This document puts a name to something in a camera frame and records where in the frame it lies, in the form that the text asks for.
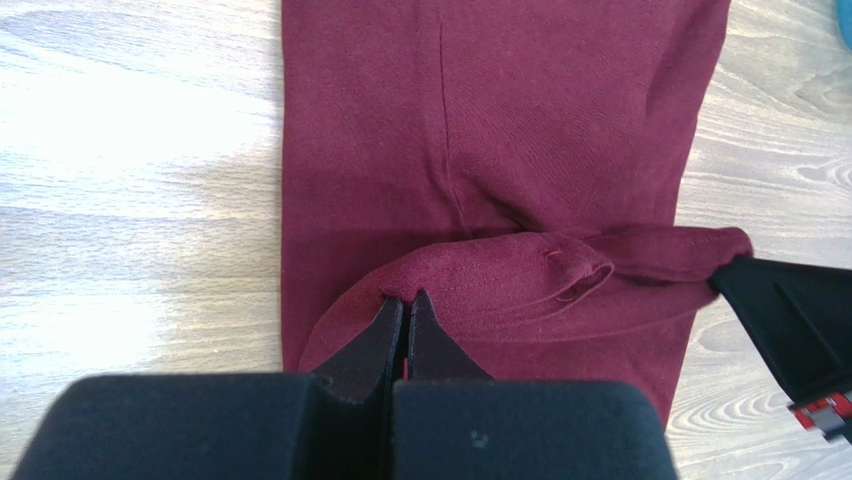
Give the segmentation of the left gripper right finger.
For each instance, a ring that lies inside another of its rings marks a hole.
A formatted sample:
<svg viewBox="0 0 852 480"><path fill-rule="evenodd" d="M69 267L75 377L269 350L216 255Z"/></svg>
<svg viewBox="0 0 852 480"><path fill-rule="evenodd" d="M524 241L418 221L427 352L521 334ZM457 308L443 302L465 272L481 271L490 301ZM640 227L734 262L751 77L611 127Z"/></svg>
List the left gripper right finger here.
<svg viewBox="0 0 852 480"><path fill-rule="evenodd" d="M394 479L674 479L653 405L609 381L496 381L411 307L408 379L393 388Z"/></svg>

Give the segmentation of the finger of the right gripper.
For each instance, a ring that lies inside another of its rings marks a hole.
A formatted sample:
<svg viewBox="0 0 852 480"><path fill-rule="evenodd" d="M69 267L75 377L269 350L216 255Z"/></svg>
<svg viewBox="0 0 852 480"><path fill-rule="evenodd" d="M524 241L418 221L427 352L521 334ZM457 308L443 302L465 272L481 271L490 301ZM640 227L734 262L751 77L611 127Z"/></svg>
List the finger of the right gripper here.
<svg viewBox="0 0 852 480"><path fill-rule="evenodd" d="M796 405L851 390L851 272L741 256L710 279Z"/></svg>

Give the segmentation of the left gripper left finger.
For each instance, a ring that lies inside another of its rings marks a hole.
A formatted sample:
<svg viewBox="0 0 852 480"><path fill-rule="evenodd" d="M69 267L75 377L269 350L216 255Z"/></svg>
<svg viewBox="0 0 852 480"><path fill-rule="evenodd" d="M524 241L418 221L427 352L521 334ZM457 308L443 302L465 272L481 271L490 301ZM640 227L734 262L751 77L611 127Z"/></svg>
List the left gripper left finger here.
<svg viewBox="0 0 852 480"><path fill-rule="evenodd" d="M302 374L105 375L53 403L17 479L380 479L404 305Z"/></svg>

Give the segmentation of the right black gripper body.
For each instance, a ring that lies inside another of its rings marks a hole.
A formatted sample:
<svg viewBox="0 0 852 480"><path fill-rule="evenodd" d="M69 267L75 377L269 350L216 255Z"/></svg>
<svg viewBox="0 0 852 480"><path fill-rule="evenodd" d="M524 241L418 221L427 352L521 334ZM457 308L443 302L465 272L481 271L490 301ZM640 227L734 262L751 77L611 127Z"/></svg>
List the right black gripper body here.
<svg viewBox="0 0 852 480"><path fill-rule="evenodd" d="M851 443L851 392L835 392L801 406L791 405L790 412L806 430L819 430L828 442Z"/></svg>

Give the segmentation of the maroon t shirt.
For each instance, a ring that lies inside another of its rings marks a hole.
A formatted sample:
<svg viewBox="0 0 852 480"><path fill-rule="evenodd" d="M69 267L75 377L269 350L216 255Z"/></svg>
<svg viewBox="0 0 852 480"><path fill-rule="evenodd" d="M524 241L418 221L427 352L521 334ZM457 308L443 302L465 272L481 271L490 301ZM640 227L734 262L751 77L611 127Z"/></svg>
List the maroon t shirt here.
<svg viewBox="0 0 852 480"><path fill-rule="evenodd" d="M678 227L725 1L286 1L281 343L309 371L431 297L497 379L667 419L737 228Z"/></svg>

